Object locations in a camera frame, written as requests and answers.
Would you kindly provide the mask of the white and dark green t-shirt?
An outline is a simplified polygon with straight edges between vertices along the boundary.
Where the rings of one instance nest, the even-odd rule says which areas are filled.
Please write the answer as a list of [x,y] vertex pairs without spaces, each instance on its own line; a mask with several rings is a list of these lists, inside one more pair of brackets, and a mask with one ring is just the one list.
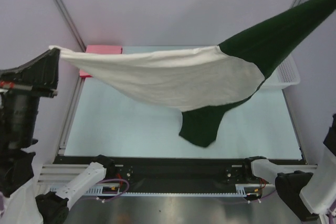
[[61,47],[60,58],[137,101],[180,110],[179,136],[208,147],[224,115],[246,103],[334,11],[335,0],[308,0],[214,46],[122,55]]

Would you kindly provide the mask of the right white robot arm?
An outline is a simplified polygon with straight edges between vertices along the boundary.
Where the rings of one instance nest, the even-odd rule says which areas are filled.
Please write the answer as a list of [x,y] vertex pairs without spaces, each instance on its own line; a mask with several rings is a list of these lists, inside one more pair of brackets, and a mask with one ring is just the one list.
[[280,199],[302,222],[326,216],[328,223],[335,223],[335,115],[323,144],[314,170],[281,166],[256,156],[245,159],[243,179],[254,183],[261,178],[275,185]]

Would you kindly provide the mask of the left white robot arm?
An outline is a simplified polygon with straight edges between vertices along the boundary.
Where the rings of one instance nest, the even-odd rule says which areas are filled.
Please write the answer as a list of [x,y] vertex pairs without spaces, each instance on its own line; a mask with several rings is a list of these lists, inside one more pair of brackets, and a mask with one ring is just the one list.
[[94,185],[115,178],[114,161],[98,155],[85,168],[52,167],[35,175],[34,129],[41,98],[57,95],[60,51],[52,48],[1,71],[1,223],[64,223]]

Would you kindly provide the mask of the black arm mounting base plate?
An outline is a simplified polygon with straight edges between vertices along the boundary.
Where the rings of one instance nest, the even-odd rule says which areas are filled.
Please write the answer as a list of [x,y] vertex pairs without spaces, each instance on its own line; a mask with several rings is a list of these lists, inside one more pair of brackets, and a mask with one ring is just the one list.
[[262,190],[273,185],[252,176],[245,159],[112,157],[107,178],[124,179],[132,192],[218,193],[236,184]]

